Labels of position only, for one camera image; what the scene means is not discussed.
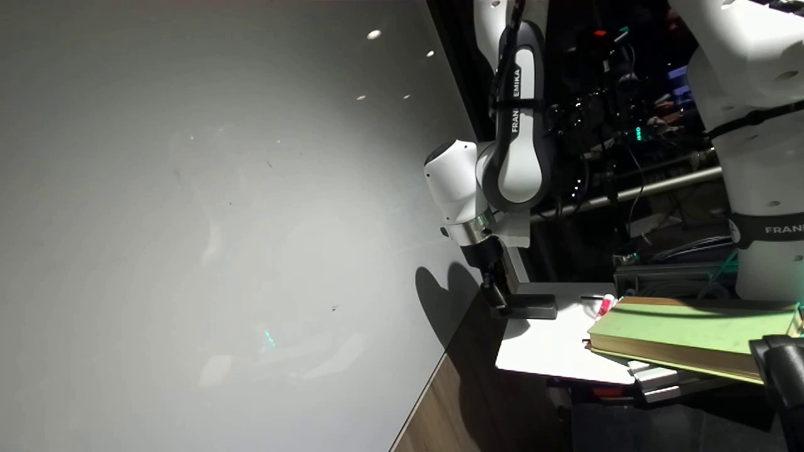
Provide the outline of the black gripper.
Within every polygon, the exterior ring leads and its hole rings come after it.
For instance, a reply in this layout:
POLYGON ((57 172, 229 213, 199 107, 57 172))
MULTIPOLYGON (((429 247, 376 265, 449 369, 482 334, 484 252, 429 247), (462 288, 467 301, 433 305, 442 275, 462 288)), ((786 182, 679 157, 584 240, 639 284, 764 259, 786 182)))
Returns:
POLYGON ((484 240, 482 244, 464 247, 462 256, 481 272, 484 288, 503 290, 508 284, 503 267, 503 244, 494 236, 484 240))

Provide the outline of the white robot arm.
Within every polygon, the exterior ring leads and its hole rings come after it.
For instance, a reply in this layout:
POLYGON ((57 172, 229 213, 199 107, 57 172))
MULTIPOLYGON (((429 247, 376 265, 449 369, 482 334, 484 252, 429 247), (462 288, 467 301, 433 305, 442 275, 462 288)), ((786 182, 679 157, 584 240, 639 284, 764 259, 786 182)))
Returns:
POLYGON ((504 254, 530 247, 530 208, 548 196, 553 139, 542 72, 542 34, 526 0, 473 0, 481 55, 493 72, 488 114, 493 139, 448 141, 423 164, 442 216, 442 235, 508 294, 504 254))

